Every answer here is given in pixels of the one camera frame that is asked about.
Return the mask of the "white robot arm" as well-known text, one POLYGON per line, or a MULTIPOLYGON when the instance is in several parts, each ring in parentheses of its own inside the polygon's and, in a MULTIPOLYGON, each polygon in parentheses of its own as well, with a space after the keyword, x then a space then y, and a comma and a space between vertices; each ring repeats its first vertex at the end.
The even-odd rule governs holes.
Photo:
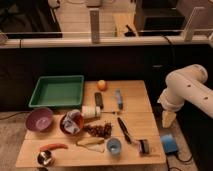
POLYGON ((213 118, 213 90, 204 85, 207 79, 207 70, 199 64, 174 70, 166 76, 166 88, 158 98, 158 103, 163 108, 164 128, 172 125, 176 119, 176 112, 186 101, 213 118))

